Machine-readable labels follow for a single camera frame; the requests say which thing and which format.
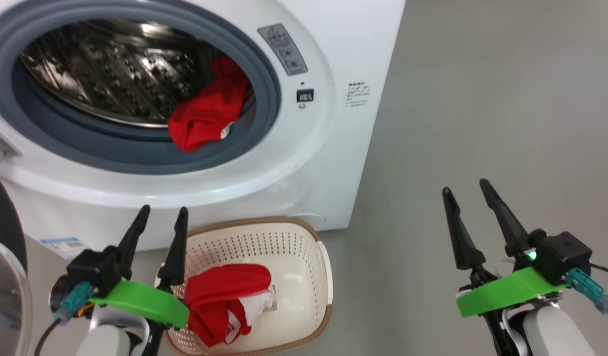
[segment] green bracket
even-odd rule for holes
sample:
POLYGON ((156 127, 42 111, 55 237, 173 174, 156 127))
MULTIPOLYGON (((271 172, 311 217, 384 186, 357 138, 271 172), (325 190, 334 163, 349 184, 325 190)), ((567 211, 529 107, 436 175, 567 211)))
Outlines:
POLYGON ((456 301, 462 317, 469 317, 527 302, 566 287, 566 284, 553 286, 534 268, 526 267, 462 294, 456 301))
POLYGON ((93 297, 89 301, 179 329, 186 328, 189 318, 189 309, 174 295, 137 282, 120 281, 106 298, 93 297))

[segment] laundry basket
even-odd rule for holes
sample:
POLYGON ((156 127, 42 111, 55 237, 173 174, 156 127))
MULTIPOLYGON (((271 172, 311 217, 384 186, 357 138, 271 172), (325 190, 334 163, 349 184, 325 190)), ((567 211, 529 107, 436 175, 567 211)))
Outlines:
POLYGON ((187 279, 210 268, 253 263, 268 268, 277 309, 255 320, 235 342, 206 347, 187 329, 168 331, 178 355, 266 355, 302 346, 324 331, 333 304, 333 274, 326 247, 312 227, 293 218, 252 219, 192 230, 187 236, 187 279))

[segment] basket handle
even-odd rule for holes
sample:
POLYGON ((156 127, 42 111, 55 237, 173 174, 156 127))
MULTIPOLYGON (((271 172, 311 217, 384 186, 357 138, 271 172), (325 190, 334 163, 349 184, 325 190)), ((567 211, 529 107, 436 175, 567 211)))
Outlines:
POLYGON ((328 304, 333 304, 333 269, 331 268, 331 259, 328 257, 328 251, 326 251, 324 243, 318 241, 317 244, 324 258, 324 270, 326 270, 326 281, 328 283, 328 304))

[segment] floor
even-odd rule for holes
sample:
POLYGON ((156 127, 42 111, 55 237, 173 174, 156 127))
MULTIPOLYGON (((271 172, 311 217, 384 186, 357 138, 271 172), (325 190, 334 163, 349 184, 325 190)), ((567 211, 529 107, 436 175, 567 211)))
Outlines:
MULTIPOLYGON (((493 355, 484 322, 456 309, 468 275, 440 198, 449 185, 485 266, 507 274, 480 178, 528 230, 569 230, 608 266, 608 0, 408 1, 350 228, 322 234, 333 318, 285 354, 493 355)), ((29 251, 35 345, 66 262, 32 241, 29 251)), ((163 256, 138 253, 134 279, 152 282, 163 256)), ((608 293, 608 276, 594 276, 608 293)), ((608 356, 608 315, 573 291, 561 305, 608 356)), ((87 323, 72 324, 45 355, 73 355, 87 323)))

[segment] brown basket rim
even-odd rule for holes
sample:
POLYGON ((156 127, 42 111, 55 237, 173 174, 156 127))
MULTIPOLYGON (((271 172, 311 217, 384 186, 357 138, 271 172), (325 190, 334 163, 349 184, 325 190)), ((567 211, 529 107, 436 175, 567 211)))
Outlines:
MULTIPOLYGON (((313 236, 313 239, 315 239, 315 241, 319 242, 322 241, 322 239, 319 237, 319 234, 317 234, 317 231, 315 231, 315 229, 313 227, 311 227, 311 225, 308 225, 306 222, 300 220, 300 219, 296 219, 293 217, 264 217, 264 218, 255 218, 255 219, 243 219, 243 220, 237 220, 237 221, 228 221, 228 222, 221 222, 221 223, 216 223, 214 225, 210 225, 210 226, 206 226, 206 227, 200 227, 200 228, 195 228, 194 230, 191 230, 187 233, 187 238, 191 238, 194 237, 196 235, 199 234, 203 234, 205 232, 210 232, 210 231, 214 231, 214 230, 221 230, 223 228, 228 228, 228 227, 234 227, 234 226, 240 226, 240 225, 255 225, 258 223, 294 223, 295 225, 299 225, 302 226, 304 228, 306 228, 306 230, 308 230, 308 232, 310 232, 311 236, 313 236)), ((324 313, 324 318, 322 319, 321 324, 319 324, 319 326, 317 327, 317 329, 315 329, 315 331, 313 331, 313 333, 311 335, 308 335, 305 338, 301 338, 299 340, 296 340, 294 342, 290 342, 290 343, 286 343, 283 345, 278 345, 278 346, 274 346, 274 347, 268 347, 266 349, 261 349, 261 350, 255 350, 255 351, 249 351, 249 352, 239 352, 236 354, 221 354, 221 355, 226 355, 226 356, 263 356, 263 355, 268 355, 268 354, 274 354, 276 352, 282 352, 282 351, 286 351, 286 350, 290 350, 290 349, 295 349, 297 347, 301 347, 306 345, 307 343, 310 343, 311 341, 315 340, 320 334, 322 334, 322 332, 324 331, 324 329, 326 329, 326 326, 328 326, 328 323, 331 320, 331 314, 333 313, 333 304, 327 304, 326 305, 326 311, 324 313)), ((192 354, 187 354, 183 351, 181 351, 171 340, 170 338, 170 333, 173 332, 173 330, 168 330, 168 332, 164 335, 164 340, 166 341, 166 343, 168 344, 168 346, 170 347, 170 349, 173 351, 174 354, 178 355, 178 356, 194 356, 192 354)))

